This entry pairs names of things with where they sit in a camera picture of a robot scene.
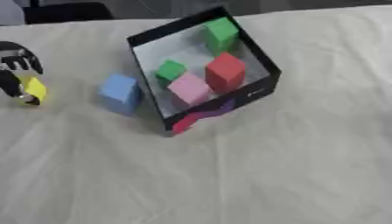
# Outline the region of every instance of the open box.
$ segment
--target open box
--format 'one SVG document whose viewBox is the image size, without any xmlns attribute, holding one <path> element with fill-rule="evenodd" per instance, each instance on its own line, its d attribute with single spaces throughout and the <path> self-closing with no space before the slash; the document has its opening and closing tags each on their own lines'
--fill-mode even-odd
<svg viewBox="0 0 392 224">
<path fill-rule="evenodd" d="M 230 53 L 246 64 L 244 82 L 227 94 L 210 94 L 209 101 L 198 106 L 174 107 L 169 91 L 158 85 L 155 76 L 158 67 L 165 60 L 176 60 L 204 80 L 206 65 L 214 60 L 205 44 L 204 24 L 224 17 L 239 30 L 239 41 Z M 220 116 L 273 93 L 281 74 L 276 64 L 221 7 L 129 37 L 128 42 L 142 72 L 140 86 L 157 109 L 165 130 L 173 134 L 187 130 L 199 119 Z"/>
</svg>

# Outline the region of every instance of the yellow cube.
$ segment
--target yellow cube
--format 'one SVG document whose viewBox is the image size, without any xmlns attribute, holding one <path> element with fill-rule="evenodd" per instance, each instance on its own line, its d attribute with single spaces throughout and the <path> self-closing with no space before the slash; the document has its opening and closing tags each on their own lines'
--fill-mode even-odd
<svg viewBox="0 0 392 224">
<path fill-rule="evenodd" d="M 46 86 L 42 84 L 42 82 L 37 77 L 34 76 L 20 76 L 18 78 L 24 86 L 24 91 L 29 95 L 37 97 L 39 99 L 38 105 L 40 105 L 46 96 Z"/>
</svg>

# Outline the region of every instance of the blue cube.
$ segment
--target blue cube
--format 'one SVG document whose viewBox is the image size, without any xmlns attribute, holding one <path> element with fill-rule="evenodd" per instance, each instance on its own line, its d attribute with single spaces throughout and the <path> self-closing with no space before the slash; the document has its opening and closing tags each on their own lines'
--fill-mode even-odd
<svg viewBox="0 0 392 224">
<path fill-rule="evenodd" d="M 140 102 L 141 93 L 134 78 L 114 73 L 105 80 L 98 94 L 106 108 L 131 116 Z"/>
</svg>

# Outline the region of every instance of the foam block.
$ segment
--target foam block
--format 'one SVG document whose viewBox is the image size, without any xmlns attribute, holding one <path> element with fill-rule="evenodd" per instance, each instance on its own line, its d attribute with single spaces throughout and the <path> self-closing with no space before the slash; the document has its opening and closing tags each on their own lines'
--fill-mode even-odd
<svg viewBox="0 0 392 224">
<path fill-rule="evenodd" d="M 206 66 L 206 83 L 217 94 L 237 89 L 245 78 L 245 63 L 224 52 Z"/>
<path fill-rule="evenodd" d="M 186 67 L 177 61 L 168 59 L 157 70 L 157 80 L 162 88 L 167 88 L 181 74 L 186 71 Z"/>
<path fill-rule="evenodd" d="M 238 28 L 223 17 L 206 23 L 206 45 L 214 56 L 228 52 L 238 39 Z"/>
<path fill-rule="evenodd" d="M 137 81 L 122 74 L 111 74 L 101 86 L 98 95 L 109 110 L 131 116 L 140 102 Z"/>
<path fill-rule="evenodd" d="M 169 87 L 175 105 L 181 108 L 196 106 L 208 100 L 209 86 L 199 77 L 189 72 L 176 79 Z"/>
<path fill-rule="evenodd" d="M 33 104 L 27 102 L 23 102 L 23 104 L 36 106 L 40 105 L 46 97 L 46 86 L 37 77 L 34 76 L 19 76 L 18 78 L 20 79 L 21 84 L 24 86 L 24 91 L 29 95 L 35 96 L 35 100 L 38 100 Z"/>
</svg>

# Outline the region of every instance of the green cube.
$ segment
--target green cube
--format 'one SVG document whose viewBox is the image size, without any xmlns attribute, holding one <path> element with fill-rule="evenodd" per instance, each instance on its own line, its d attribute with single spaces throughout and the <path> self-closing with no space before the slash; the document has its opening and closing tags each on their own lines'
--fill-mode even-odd
<svg viewBox="0 0 392 224">
<path fill-rule="evenodd" d="M 185 71 L 186 67 L 183 64 L 168 59 L 157 70 L 157 81 L 162 88 L 167 88 L 172 81 L 175 81 Z"/>
<path fill-rule="evenodd" d="M 206 23 L 206 45 L 214 56 L 229 52 L 238 39 L 239 30 L 228 20 L 222 17 Z"/>
</svg>

